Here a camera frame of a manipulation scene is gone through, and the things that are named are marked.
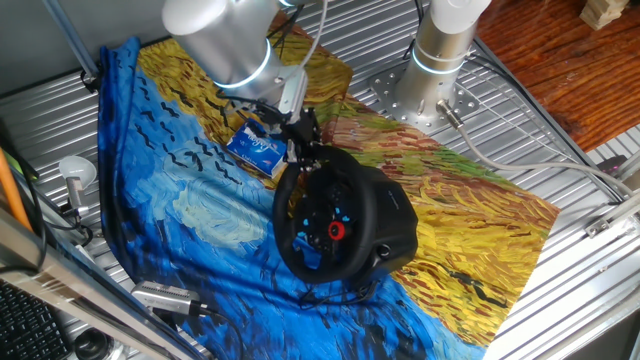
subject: cable connector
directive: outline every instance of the cable connector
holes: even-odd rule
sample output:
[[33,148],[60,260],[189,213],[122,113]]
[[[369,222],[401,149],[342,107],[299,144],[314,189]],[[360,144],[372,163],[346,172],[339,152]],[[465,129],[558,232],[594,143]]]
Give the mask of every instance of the cable connector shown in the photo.
[[454,129],[458,130],[459,128],[464,126],[464,123],[462,122],[462,119],[460,119],[460,116],[453,112],[453,109],[451,109],[451,106],[449,106],[449,102],[447,102],[446,100],[438,101],[436,103],[436,110],[438,110],[440,115],[447,118],[449,124],[451,124]]
[[144,281],[131,290],[131,295],[144,306],[190,316],[210,315],[198,293],[173,286]]

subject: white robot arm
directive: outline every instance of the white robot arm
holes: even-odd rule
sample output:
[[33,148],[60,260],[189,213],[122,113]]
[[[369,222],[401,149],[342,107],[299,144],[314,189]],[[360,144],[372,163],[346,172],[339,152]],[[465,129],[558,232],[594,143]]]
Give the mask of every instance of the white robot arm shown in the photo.
[[[431,1],[406,75],[396,88],[398,105],[412,120],[430,121],[437,116],[437,102],[455,96],[458,70],[490,1]],[[328,0],[167,0],[162,19],[226,95],[278,106],[295,122],[306,92],[306,74],[299,67],[283,66],[265,36],[280,6],[312,2],[323,3],[326,16]]]

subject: blue light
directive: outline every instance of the blue light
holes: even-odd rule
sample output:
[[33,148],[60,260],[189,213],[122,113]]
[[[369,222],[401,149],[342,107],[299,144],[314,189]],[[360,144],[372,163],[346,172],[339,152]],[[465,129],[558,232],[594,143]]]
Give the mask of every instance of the blue light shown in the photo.
[[218,85],[218,87],[221,87],[223,89],[235,89],[237,87],[243,86],[243,85],[247,85],[248,83],[250,83],[253,79],[257,78],[258,75],[260,75],[260,73],[262,72],[262,70],[264,70],[264,68],[267,67],[267,63],[269,62],[269,57],[271,56],[271,43],[269,43],[269,40],[267,39],[267,55],[264,57],[264,60],[262,61],[262,64],[260,64],[260,67],[253,73],[251,74],[248,78],[234,83],[234,84],[220,84],[217,82],[213,82],[214,84]]
[[420,60],[418,60],[418,58],[416,57],[416,49],[413,49],[413,51],[411,52],[411,54],[413,55],[413,60],[416,62],[416,64],[424,71],[426,72],[430,72],[432,74],[436,74],[436,75],[447,75],[447,74],[453,74],[455,72],[458,72],[458,70],[460,70],[460,68],[462,68],[462,65],[464,64],[464,61],[462,63],[460,63],[460,66],[458,66],[455,69],[451,69],[451,70],[434,70],[426,65],[424,65],[423,63],[420,62]]

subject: white cable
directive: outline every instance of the white cable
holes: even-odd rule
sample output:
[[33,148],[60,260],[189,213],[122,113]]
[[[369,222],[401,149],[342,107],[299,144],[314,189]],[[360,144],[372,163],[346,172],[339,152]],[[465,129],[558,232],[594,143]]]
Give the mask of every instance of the white cable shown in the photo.
[[617,186],[618,189],[620,189],[620,191],[624,192],[626,195],[629,195],[629,197],[633,196],[633,191],[631,189],[629,189],[629,187],[627,187],[625,184],[623,184],[622,181],[614,178],[613,176],[611,176],[609,174],[605,174],[602,171],[599,171],[599,170],[596,170],[596,169],[591,168],[589,166],[585,166],[585,165],[581,165],[581,164],[561,163],[561,162],[548,162],[548,163],[527,164],[527,165],[506,165],[506,164],[497,163],[497,162],[489,159],[488,157],[482,155],[480,150],[478,150],[478,148],[476,148],[475,145],[473,145],[473,142],[471,142],[471,139],[469,138],[469,135],[467,134],[467,131],[464,129],[464,127],[459,127],[458,128],[458,132],[460,133],[460,136],[462,136],[462,139],[464,139],[464,141],[469,146],[469,149],[478,158],[480,158],[480,160],[482,160],[482,162],[484,162],[485,164],[487,164],[489,166],[493,166],[496,169],[507,170],[507,171],[523,171],[523,170],[538,170],[538,169],[559,167],[559,168],[580,170],[580,171],[583,171],[583,172],[586,172],[586,173],[593,174],[593,175],[601,178],[602,180],[607,181],[607,182]]
[[[316,34],[316,37],[313,39],[313,43],[311,44],[311,48],[307,52],[307,55],[304,57],[304,59],[302,59],[302,62],[298,65],[298,67],[295,70],[290,72],[289,75],[285,76],[281,81],[279,81],[278,83],[274,84],[272,87],[268,88],[267,90],[261,92],[258,96],[256,96],[256,99],[260,99],[263,96],[265,96],[266,94],[277,90],[281,86],[284,86],[284,84],[287,83],[287,80],[289,80],[291,77],[296,75],[298,72],[304,71],[304,67],[307,65],[309,60],[311,60],[311,56],[313,56],[313,53],[316,51],[316,48],[318,47],[318,43],[320,43],[320,36],[322,36],[322,31],[324,29],[324,22],[327,19],[327,10],[328,9],[329,9],[329,0],[323,0],[322,1],[322,13],[320,15],[320,24],[318,25],[318,33]],[[231,111],[226,111],[226,106],[225,106],[226,115],[234,114],[238,110],[240,110],[239,107],[237,107],[237,108],[235,108],[235,109],[233,109]]]
[[[503,85],[496,85],[495,83],[491,82],[490,79],[485,79],[484,77],[482,77],[481,75],[478,75],[475,73],[475,71],[469,71],[467,69],[461,69],[462,71],[466,72],[467,74],[470,75],[475,75],[478,76],[482,79],[482,81],[487,82],[491,85],[493,85],[496,89],[498,89],[498,91],[500,91],[504,96],[506,96],[507,98],[509,98],[509,100],[511,100],[511,102],[513,102],[516,106],[518,106],[518,104],[509,96],[506,94],[505,91],[500,90],[500,87]],[[529,137],[531,140],[537,142],[538,144],[542,145],[544,148],[546,148],[547,150],[556,153],[566,159],[569,159],[571,161],[573,161],[574,163],[577,163],[576,160],[574,160],[572,157],[570,157],[569,155],[566,155],[564,153],[562,153],[561,151],[558,151],[554,148],[552,148],[551,146],[543,143],[542,141],[540,141],[540,139],[537,139],[535,137],[533,137],[533,135],[529,134],[527,131],[525,131],[524,129],[520,128],[518,125],[513,124],[511,121],[507,120],[506,117],[500,115],[497,111],[493,110],[490,106],[488,106],[487,104],[484,103],[484,101],[480,100],[479,97],[477,97],[474,93],[471,92],[471,90],[467,89],[464,86],[460,86],[464,91],[466,91],[469,95],[471,95],[471,97],[473,97],[480,105],[482,105],[485,109],[489,110],[490,112],[492,112],[494,115],[496,115],[497,117],[499,117],[500,119],[502,119],[502,121],[506,122],[507,124],[509,124],[512,128],[519,130],[521,133],[523,133],[524,135],[526,135],[527,137]],[[531,117],[529,117],[529,115],[527,115],[526,111],[523,111],[520,108],[520,111],[522,111],[522,113],[524,114],[524,116],[526,116],[529,120],[532,120]]]

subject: wooden table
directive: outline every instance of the wooden table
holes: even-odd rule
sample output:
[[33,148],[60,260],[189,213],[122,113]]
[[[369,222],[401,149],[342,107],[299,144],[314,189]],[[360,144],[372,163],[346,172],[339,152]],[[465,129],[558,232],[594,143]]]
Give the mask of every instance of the wooden table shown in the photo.
[[479,36],[584,150],[640,124],[640,6],[599,31],[584,0],[494,0]]

